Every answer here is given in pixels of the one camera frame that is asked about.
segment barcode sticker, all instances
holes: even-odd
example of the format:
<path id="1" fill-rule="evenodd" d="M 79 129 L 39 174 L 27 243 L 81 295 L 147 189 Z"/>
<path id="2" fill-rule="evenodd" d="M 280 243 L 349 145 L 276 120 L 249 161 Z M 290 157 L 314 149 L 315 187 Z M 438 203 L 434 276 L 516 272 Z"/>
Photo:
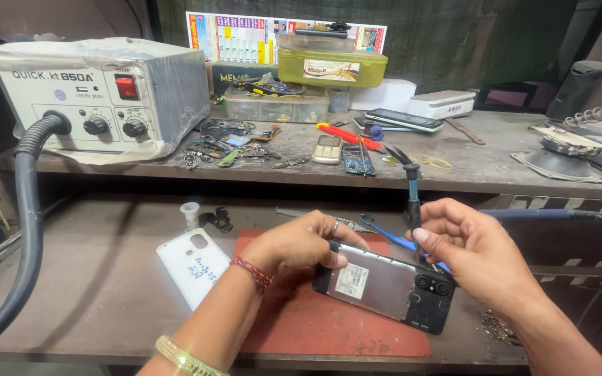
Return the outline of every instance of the barcode sticker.
<path id="1" fill-rule="evenodd" d="M 366 279 L 368 277 L 368 269 L 355 264 L 347 264 L 347 266 L 339 272 L 339 279 L 336 281 L 335 290 L 361 300 L 361 296 L 364 295 L 364 286 L 366 286 Z"/>

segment black box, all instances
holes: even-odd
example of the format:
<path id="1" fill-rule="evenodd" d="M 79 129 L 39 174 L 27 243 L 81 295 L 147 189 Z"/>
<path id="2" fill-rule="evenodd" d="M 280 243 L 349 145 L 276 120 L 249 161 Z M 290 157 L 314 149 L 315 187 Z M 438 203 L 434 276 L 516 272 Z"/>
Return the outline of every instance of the black box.
<path id="1" fill-rule="evenodd" d="M 237 62 L 213 62 L 213 90 L 215 94 L 224 94 L 234 78 L 256 78 L 266 73 L 278 78 L 278 65 Z"/>

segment bracelet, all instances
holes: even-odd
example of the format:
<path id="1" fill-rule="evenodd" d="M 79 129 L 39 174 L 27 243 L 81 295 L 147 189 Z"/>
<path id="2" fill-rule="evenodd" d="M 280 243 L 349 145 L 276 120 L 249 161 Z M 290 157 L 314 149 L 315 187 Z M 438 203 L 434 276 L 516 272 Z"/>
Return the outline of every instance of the bracelet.
<path id="1" fill-rule="evenodd" d="M 263 295 L 263 293 L 266 291 L 266 288 L 271 285 L 270 277 L 264 274 L 264 272 L 255 265 L 247 262 L 246 259 L 242 258 L 241 256 L 233 258 L 229 265 L 238 265 L 250 273 L 252 278 L 255 280 L 257 289 L 261 295 Z"/>
<path id="2" fill-rule="evenodd" d="M 179 371 L 184 371 L 192 376 L 229 376 L 228 373 L 220 372 L 197 358 L 189 355 L 173 343 L 171 338 L 162 336 L 155 342 L 155 348 L 164 358 L 173 362 Z"/>

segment red utility knife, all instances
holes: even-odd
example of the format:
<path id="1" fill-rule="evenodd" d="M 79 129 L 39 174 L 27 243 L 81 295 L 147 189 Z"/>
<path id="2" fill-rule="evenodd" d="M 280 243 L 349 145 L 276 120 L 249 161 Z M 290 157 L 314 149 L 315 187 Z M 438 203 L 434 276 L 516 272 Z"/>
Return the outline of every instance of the red utility knife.
<path id="1" fill-rule="evenodd" d="M 353 144 L 359 143 L 359 139 L 360 139 L 359 136 L 357 136 L 356 134 L 354 134 L 352 132 L 348 132 L 344 129 L 341 129 L 337 126 L 333 126 L 329 123 L 318 123 L 317 129 L 319 129 L 322 132 L 327 132 L 333 136 L 338 136 L 347 142 L 352 142 Z M 366 149 L 374 150 L 377 152 L 381 152 L 382 154 L 385 154 L 385 151 L 383 150 L 383 146 L 380 145 L 379 142 L 365 139 L 363 137 L 361 137 L 361 140 L 362 140 L 362 142 L 364 142 L 364 146 L 366 147 Z"/>

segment red mat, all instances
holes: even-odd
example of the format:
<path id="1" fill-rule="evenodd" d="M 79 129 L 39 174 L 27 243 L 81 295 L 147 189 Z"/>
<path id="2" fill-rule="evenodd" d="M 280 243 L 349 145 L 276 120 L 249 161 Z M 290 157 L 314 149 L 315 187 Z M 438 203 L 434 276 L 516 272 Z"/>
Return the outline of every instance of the red mat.
<path id="1" fill-rule="evenodd" d="M 263 232 L 241 230 L 235 256 Z M 373 252 L 391 255 L 384 236 L 361 235 Z M 299 268 L 273 279 L 242 353 L 431 356 L 424 332 L 319 294 L 312 276 Z"/>

